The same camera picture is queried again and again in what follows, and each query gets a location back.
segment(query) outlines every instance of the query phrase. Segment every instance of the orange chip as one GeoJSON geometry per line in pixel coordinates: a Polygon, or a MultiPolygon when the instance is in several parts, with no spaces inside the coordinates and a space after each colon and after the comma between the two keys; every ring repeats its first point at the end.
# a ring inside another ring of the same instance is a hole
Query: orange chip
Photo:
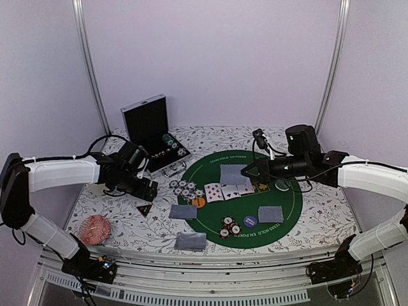
{"type": "Polygon", "coordinates": [[[204,198],[196,198],[193,202],[191,202],[193,205],[196,205],[197,208],[203,208],[205,206],[205,200],[204,198]]]}

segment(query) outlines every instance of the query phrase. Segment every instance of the zip tie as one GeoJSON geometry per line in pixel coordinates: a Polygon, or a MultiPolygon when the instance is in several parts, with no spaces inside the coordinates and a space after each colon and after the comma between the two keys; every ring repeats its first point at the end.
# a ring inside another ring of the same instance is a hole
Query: zip tie
{"type": "Polygon", "coordinates": [[[57,232],[58,232],[58,228],[57,228],[57,226],[55,225],[54,222],[52,222],[52,225],[54,225],[54,228],[55,228],[54,234],[52,234],[52,236],[50,237],[50,239],[48,239],[47,242],[45,242],[45,243],[43,244],[43,247],[46,247],[46,246],[50,243],[50,241],[55,237],[55,235],[56,235],[57,232]]]}

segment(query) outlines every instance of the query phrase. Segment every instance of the case handle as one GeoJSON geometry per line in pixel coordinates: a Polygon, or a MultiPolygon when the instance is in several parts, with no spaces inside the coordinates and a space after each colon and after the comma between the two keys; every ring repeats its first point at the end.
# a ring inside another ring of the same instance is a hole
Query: case handle
{"type": "Polygon", "coordinates": [[[176,174],[179,174],[179,173],[181,173],[181,172],[183,172],[184,170],[187,169],[186,162],[181,161],[180,163],[181,163],[181,165],[182,165],[182,168],[181,168],[179,171],[173,172],[171,175],[167,174],[166,170],[163,170],[163,175],[164,175],[164,177],[166,177],[166,178],[169,179],[170,177],[173,177],[173,176],[175,176],[176,174]]]}

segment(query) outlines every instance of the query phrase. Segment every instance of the stack of poker chips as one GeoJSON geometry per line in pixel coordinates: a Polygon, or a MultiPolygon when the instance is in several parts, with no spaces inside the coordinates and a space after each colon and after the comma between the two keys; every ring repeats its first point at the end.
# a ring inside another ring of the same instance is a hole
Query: stack of poker chips
{"type": "Polygon", "coordinates": [[[185,180],[170,182],[170,188],[176,196],[181,196],[184,201],[194,201],[196,198],[202,197],[204,191],[197,189],[197,184],[194,182],[187,183],[185,180]]]}
{"type": "Polygon", "coordinates": [[[234,218],[226,216],[222,219],[222,228],[219,230],[218,235],[221,239],[227,239],[231,235],[238,236],[241,232],[241,225],[239,225],[234,218]]]}

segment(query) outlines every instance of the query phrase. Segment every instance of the purple wall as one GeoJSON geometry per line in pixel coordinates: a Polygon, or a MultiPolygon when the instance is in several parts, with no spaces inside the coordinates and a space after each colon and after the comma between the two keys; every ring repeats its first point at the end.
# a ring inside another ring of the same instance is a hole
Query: purple wall
{"type": "MultiPolygon", "coordinates": [[[[352,1],[330,106],[321,133],[326,149],[407,166],[408,2],[352,1]]],[[[403,203],[347,190],[367,230],[403,203]]],[[[408,244],[384,252],[401,305],[408,305],[408,244]]]]}
{"type": "MultiPolygon", "coordinates": [[[[0,10],[0,164],[23,156],[83,153],[103,134],[71,1],[7,0],[0,10]]],[[[45,190],[31,203],[62,226],[79,186],[45,190]]],[[[22,306],[41,248],[0,228],[0,305],[22,306]]]]}
{"type": "Polygon", "coordinates": [[[161,92],[170,125],[314,124],[340,1],[85,1],[111,127],[161,92]]]}

